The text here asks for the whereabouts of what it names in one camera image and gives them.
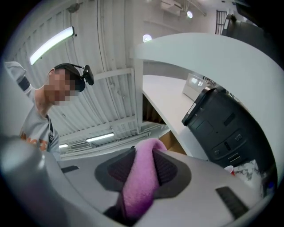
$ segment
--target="fluorescent light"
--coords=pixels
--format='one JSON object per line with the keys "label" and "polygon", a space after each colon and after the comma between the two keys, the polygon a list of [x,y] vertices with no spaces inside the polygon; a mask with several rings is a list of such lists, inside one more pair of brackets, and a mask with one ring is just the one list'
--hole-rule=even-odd
{"label": "fluorescent light", "polygon": [[192,18],[192,17],[193,17],[192,12],[191,12],[191,11],[187,11],[187,16],[188,16],[189,18]]}
{"label": "fluorescent light", "polygon": [[87,142],[92,142],[92,141],[95,141],[95,140],[101,140],[101,139],[108,138],[108,137],[112,137],[112,136],[114,136],[114,133],[102,135],[102,136],[99,136],[99,137],[89,138],[89,139],[86,139],[86,141],[87,141]]}
{"label": "fluorescent light", "polygon": [[71,26],[53,36],[44,45],[42,45],[31,57],[30,62],[33,65],[45,52],[53,48],[56,44],[74,35],[74,28]]}
{"label": "fluorescent light", "polygon": [[152,37],[149,35],[149,34],[146,34],[143,36],[143,42],[147,42],[147,41],[150,41],[152,40]]}
{"label": "fluorescent light", "polygon": [[68,145],[67,145],[67,144],[61,144],[61,145],[59,145],[59,148],[63,148],[63,147],[68,147]]}

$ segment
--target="white curved surface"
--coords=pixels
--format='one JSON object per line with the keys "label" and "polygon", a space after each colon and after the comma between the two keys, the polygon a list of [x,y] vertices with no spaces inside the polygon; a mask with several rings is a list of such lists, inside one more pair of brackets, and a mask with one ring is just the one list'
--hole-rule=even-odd
{"label": "white curved surface", "polygon": [[263,129],[284,172],[284,72],[266,54],[239,40],[206,33],[163,36],[134,49],[134,58],[177,65],[206,76],[232,92]]}
{"label": "white curved surface", "polygon": [[182,124],[182,119],[193,105],[193,100],[182,93],[186,80],[155,76],[143,76],[143,94],[168,125],[188,156],[208,160],[203,148]]}

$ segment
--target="headset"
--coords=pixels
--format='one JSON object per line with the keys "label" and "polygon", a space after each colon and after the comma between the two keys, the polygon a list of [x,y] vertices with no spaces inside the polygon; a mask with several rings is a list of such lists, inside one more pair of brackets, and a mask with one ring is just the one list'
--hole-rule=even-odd
{"label": "headset", "polygon": [[84,78],[89,85],[94,84],[94,76],[93,76],[92,70],[91,70],[89,65],[85,65],[84,67],[77,66],[77,65],[74,65],[74,64],[71,64],[71,65],[74,66],[74,67],[83,69],[83,75],[80,76],[80,78]]}

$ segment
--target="person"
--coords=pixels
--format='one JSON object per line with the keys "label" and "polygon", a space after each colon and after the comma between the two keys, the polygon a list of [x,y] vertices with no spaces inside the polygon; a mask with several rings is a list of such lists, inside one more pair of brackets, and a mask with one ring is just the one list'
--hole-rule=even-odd
{"label": "person", "polygon": [[59,64],[49,71],[45,84],[35,89],[26,77],[27,71],[18,62],[5,62],[5,65],[34,104],[20,137],[37,146],[40,151],[53,153],[56,160],[60,160],[59,135],[53,128],[48,111],[53,105],[68,101],[70,96],[84,90],[85,82],[80,78],[80,73],[69,63]]}

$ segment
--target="black slot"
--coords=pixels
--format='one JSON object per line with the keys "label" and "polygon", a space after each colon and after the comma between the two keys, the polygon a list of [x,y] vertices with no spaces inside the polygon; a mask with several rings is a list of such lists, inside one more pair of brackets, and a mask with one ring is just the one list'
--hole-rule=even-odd
{"label": "black slot", "polygon": [[234,155],[228,158],[228,161],[233,162],[235,160],[238,160],[239,158],[241,158],[240,155],[238,153],[235,153]]}
{"label": "black slot", "polygon": [[77,169],[79,169],[78,166],[76,166],[76,165],[71,165],[71,166],[67,166],[67,167],[61,168],[61,171],[62,171],[63,173],[67,173],[67,172],[71,172],[71,171],[74,171],[74,170],[77,170]]}
{"label": "black slot", "polygon": [[232,122],[232,120],[234,120],[235,119],[235,114],[234,113],[232,113],[225,121],[224,121],[224,125],[225,126],[228,126],[228,124],[230,124],[231,122]]}
{"label": "black slot", "polygon": [[216,192],[230,210],[234,219],[238,219],[249,210],[229,187],[217,188]]}
{"label": "black slot", "polygon": [[224,145],[226,146],[227,150],[230,151],[231,147],[229,146],[229,144],[227,142],[224,143]]}

